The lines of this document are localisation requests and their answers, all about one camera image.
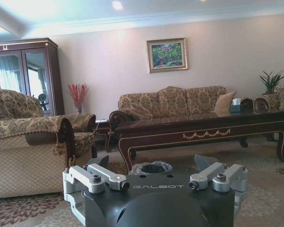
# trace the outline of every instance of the screw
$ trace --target screw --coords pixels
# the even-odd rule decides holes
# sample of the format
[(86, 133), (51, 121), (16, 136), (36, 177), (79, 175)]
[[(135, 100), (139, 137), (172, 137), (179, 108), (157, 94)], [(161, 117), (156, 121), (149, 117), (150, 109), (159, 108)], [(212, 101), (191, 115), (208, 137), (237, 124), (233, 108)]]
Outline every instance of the screw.
[(92, 175), (91, 179), (94, 183), (99, 183), (101, 181), (101, 177), (99, 175)]
[(127, 191), (129, 189), (129, 183), (127, 181), (123, 181), (121, 183), (121, 191)]
[(191, 187), (191, 189), (193, 191), (197, 190), (199, 188), (199, 183), (197, 181), (191, 181), (188, 183), (189, 187)]
[(226, 175), (225, 174), (218, 174), (217, 179), (221, 182), (226, 181)]

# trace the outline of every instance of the floral rug pattern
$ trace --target floral rug pattern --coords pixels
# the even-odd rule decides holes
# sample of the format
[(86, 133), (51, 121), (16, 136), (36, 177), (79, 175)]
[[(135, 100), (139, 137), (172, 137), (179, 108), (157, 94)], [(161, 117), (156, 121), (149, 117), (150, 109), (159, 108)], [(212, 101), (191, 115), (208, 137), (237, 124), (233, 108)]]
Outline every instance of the floral rug pattern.
[[(138, 151), (135, 163), (162, 160), (173, 166), (174, 174), (195, 173), (194, 154), (216, 157), (231, 166), (247, 167), (248, 197), (235, 227), (284, 227), (284, 163), (275, 154), (276, 143), (263, 138), (249, 141), (248, 148), (238, 142), (195, 145)], [(108, 168), (126, 174), (126, 165), (118, 152), (109, 154)], [(0, 227), (81, 227), (61, 193), (0, 199)]]

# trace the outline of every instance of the wastebasket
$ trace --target wastebasket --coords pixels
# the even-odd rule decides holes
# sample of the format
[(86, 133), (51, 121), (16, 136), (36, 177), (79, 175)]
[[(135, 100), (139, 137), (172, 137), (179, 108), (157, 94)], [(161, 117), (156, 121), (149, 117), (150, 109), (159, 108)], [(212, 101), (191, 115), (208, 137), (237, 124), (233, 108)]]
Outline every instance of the wastebasket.
[(172, 166), (162, 161), (143, 162), (133, 166), (129, 175), (170, 174)]

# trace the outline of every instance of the display cabinet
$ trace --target display cabinet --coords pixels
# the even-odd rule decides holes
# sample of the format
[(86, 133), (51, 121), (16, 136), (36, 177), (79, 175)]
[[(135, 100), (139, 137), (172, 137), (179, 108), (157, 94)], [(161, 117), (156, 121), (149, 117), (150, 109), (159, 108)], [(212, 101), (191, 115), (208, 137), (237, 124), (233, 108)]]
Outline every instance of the display cabinet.
[(63, 115), (57, 48), (49, 38), (0, 42), (0, 87), (38, 98), (47, 116)]

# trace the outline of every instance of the green plant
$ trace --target green plant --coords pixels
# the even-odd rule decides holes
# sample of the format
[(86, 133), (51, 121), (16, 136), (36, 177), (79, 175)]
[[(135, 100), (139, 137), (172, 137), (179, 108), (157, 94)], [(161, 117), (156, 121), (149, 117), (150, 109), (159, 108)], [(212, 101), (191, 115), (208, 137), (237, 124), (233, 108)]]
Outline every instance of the green plant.
[(275, 87), (278, 86), (280, 81), (284, 78), (284, 76), (282, 76), (283, 72), (284, 69), (272, 76), (274, 71), (271, 71), (270, 73), (267, 73), (265, 70), (263, 71), (265, 75), (260, 75), (260, 80), (266, 87), (266, 94), (274, 93)]

